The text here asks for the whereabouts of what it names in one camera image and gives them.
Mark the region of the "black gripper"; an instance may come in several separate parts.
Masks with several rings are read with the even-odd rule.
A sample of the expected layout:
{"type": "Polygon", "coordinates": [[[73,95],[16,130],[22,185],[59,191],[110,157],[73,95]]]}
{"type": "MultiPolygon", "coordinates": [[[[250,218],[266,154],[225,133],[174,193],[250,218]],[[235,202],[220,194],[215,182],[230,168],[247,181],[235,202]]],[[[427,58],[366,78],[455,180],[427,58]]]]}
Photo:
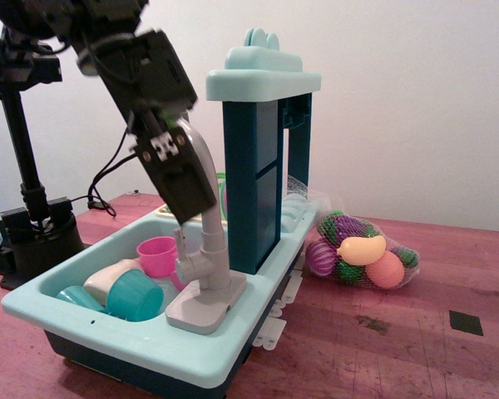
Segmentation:
{"type": "Polygon", "coordinates": [[[80,1],[77,65],[99,76],[136,137],[132,148],[179,224],[217,205],[200,158],[199,133],[185,120],[197,100],[162,31],[138,33],[147,1],[80,1]]]}

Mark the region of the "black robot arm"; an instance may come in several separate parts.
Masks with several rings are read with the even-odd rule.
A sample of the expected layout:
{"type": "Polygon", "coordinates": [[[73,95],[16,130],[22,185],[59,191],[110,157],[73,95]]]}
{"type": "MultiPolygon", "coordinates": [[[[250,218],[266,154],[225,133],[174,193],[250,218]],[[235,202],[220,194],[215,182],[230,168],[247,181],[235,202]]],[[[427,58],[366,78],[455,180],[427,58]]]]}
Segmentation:
{"type": "Polygon", "coordinates": [[[56,38],[99,76],[136,139],[135,156],[183,224],[217,203],[185,114],[197,95],[162,31],[138,33],[142,1],[0,1],[0,86],[22,90],[59,79],[56,38]]]}

